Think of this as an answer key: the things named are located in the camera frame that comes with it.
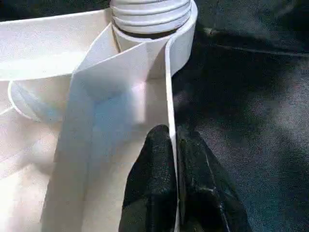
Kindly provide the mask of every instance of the black fabric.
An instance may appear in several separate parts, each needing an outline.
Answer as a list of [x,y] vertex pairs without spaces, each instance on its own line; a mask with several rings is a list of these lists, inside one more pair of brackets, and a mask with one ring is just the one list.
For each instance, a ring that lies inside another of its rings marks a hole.
[[177,134],[181,229],[251,232],[227,172],[197,132]]
[[[309,52],[308,0],[196,0],[198,22],[220,45]],[[242,40],[230,39],[241,36]]]
[[308,231],[309,59],[226,50],[201,33],[173,76],[177,130],[200,132],[253,231]]
[[147,135],[126,182],[119,232],[173,232],[177,186],[167,126]]

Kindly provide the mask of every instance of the white cylinder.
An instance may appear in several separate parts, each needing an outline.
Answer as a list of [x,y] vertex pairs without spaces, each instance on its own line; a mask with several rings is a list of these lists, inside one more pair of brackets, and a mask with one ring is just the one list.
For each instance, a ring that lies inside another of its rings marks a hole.
[[154,34],[181,27],[190,17],[190,0],[111,0],[116,25],[127,32]]

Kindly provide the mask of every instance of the white plastic tray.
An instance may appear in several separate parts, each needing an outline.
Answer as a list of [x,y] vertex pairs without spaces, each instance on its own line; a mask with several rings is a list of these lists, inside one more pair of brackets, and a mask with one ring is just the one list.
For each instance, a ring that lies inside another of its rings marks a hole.
[[[22,145],[18,156],[27,154],[27,147],[38,144],[42,148],[42,141],[46,149],[55,148],[59,124],[50,126],[29,118],[46,122],[62,117],[74,70],[54,163],[47,158],[47,175],[25,172],[28,177],[36,176],[33,180],[40,184],[30,191],[36,192],[30,200],[32,207],[21,214],[33,212],[36,216],[31,220],[36,221],[54,167],[42,214],[43,232],[117,231],[126,177],[147,132],[157,124],[169,125],[176,154],[171,76],[190,56],[197,18],[193,1],[191,11],[185,25],[158,40],[123,34],[110,23],[110,10],[0,23],[1,32],[5,32],[0,33],[0,51],[8,54],[0,59],[0,79],[9,89],[1,116],[13,118],[2,120],[6,123],[3,127],[10,131],[16,126],[17,134],[10,135],[10,141],[23,135],[32,142]],[[24,38],[19,38],[19,30],[25,33]],[[14,40],[6,48],[9,38]],[[14,68],[19,62],[22,72]],[[27,134],[36,130],[40,132]],[[34,136],[45,133],[47,140]],[[9,150],[8,154],[14,157],[18,153]],[[37,160],[46,155],[39,154],[27,157]],[[30,169],[34,173],[38,170],[32,169],[32,164]],[[2,183],[11,182],[5,179]],[[22,207],[26,209],[21,204],[16,211],[22,212]],[[13,219],[3,225],[4,230],[23,231],[25,225],[30,226],[27,216],[23,220]]]

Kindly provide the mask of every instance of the white plastic part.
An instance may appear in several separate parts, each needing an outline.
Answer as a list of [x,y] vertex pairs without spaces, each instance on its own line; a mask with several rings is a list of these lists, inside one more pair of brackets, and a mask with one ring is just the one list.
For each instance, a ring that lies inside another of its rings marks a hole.
[[61,121],[71,74],[110,20],[106,9],[1,22],[0,81],[11,82],[14,109],[35,121]]
[[128,32],[153,34],[181,27],[190,17],[190,0],[111,0],[116,25]]
[[[153,126],[169,125],[176,159],[171,76],[190,56],[197,19],[191,4],[189,20],[171,36],[137,39],[115,30],[122,52],[89,51],[84,63],[93,63],[92,56],[101,61],[76,69],[46,193],[43,232],[118,231],[126,178]],[[101,43],[98,38],[92,47]]]

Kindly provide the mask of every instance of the white plastic tube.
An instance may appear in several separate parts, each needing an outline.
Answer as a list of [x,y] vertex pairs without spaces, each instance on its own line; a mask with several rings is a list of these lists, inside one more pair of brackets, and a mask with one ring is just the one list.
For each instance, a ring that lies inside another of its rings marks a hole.
[[181,27],[190,17],[190,0],[112,0],[116,25],[131,33],[153,34]]

